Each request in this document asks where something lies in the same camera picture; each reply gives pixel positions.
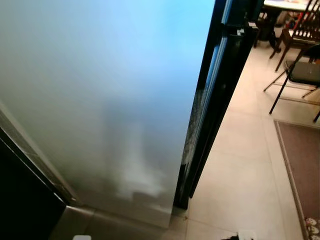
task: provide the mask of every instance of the brown rug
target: brown rug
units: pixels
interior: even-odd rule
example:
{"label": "brown rug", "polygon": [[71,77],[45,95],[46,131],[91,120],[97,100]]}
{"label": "brown rug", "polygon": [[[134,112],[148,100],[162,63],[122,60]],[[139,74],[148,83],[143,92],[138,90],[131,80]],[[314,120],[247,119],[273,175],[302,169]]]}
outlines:
{"label": "brown rug", "polygon": [[281,121],[274,123],[300,223],[306,230],[305,218],[320,220],[320,129]]}

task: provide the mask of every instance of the wooden chair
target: wooden chair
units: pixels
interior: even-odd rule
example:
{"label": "wooden chair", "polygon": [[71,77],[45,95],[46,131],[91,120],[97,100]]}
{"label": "wooden chair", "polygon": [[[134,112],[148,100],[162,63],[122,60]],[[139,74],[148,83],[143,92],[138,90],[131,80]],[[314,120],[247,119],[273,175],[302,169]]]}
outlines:
{"label": "wooden chair", "polygon": [[280,64],[284,60],[290,48],[298,48],[305,50],[308,47],[320,42],[320,0],[310,0],[305,11],[299,18],[293,30],[284,28],[281,36],[277,41],[275,50],[270,56],[270,59],[275,55],[281,42],[284,43],[280,61],[275,69],[278,71]]}
{"label": "wooden chair", "polygon": [[[320,43],[313,45],[312,47],[308,48],[305,51],[300,52],[300,54],[297,56],[295,61],[285,61],[284,68],[285,70],[283,73],[281,73],[273,82],[271,82],[263,91],[265,92],[268,88],[270,88],[272,85],[279,85],[277,80],[286,73],[286,78],[284,83],[281,85],[280,92],[278,93],[272,108],[269,112],[269,114],[272,114],[277,102],[279,99],[283,100],[289,100],[289,101],[295,101],[295,102],[301,102],[306,104],[314,104],[314,105],[320,105],[319,102],[313,102],[313,101],[302,101],[298,99],[288,98],[288,97],[281,97],[281,93],[284,90],[288,80],[297,83],[297,84],[305,84],[309,86],[313,86],[312,90],[309,90],[305,95],[302,96],[302,98],[305,98],[306,96],[310,95],[311,93],[314,93],[315,91],[320,89],[320,65],[316,63],[311,62],[301,62],[299,61],[301,57],[308,57],[310,59],[320,59]],[[315,116],[314,122],[318,120],[320,116],[319,113]]]}

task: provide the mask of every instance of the table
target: table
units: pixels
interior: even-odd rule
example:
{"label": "table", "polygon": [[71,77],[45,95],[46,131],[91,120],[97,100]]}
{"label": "table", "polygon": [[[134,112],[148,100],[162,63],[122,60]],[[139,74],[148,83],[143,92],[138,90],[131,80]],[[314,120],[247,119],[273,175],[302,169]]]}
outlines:
{"label": "table", "polygon": [[270,45],[275,49],[277,38],[274,31],[277,19],[281,11],[303,12],[308,5],[308,0],[300,1],[300,3],[289,2],[287,0],[264,0],[263,8],[267,12],[263,27],[259,29],[258,40],[269,41]]}

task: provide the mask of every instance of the white refrigerator door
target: white refrigerator door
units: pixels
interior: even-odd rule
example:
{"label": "white refrigerator door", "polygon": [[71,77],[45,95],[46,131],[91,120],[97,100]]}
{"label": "white refrigerator door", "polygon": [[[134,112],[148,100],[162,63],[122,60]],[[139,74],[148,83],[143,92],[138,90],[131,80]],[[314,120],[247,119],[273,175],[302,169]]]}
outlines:
{"label": "white refrigerator door", "polygon": [[212,0],[1,0],[0,107],[87,206],[169,224]]}

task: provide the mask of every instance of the black chair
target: black chair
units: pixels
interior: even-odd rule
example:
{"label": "black chair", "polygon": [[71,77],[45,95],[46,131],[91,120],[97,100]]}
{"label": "black chair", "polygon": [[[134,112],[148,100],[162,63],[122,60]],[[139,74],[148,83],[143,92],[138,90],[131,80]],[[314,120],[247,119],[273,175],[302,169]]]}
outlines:
{"label": "black chair", "polygon": [[[285,73],[287,74],[286,79],[285,79],[284,83],[282,84],[280,92],[277,95],[269,114],[272,114],[279,99],[292,100],[290,98],[280,98],[281,93],[284,90],[288,80],[290,80],[293,83],[314,86],[314,89],[307,92],[305,95],[302,96],[302,98],[306,97],[307,95],[315,92],[317,89],[320,88],[320,64],[314,64],[312,62],[301,62],[299,60],[301,59],[302,56],[308,57],[312,60],[319,59],[320,58],[320,43],[311,46],[310,48],[308,48],[305,51],[301,51],[300,54],[295,59],[295,61],[286,61],[285,66],[284,66],[285,70],[283,71],[283,73],[281,73],[280,76],[278,76],[272,83],[270,83],[263,90],[265,92],[271,85],[276,84],[276,81],[283,74],[285,74]],[[310,102],[310,101],[298,100],[298,102],[320,105],[320,103]],[[316,117],[313,121],[316,122],[318,120],[319,116],[320,116],[320,111],[316,115]]]}

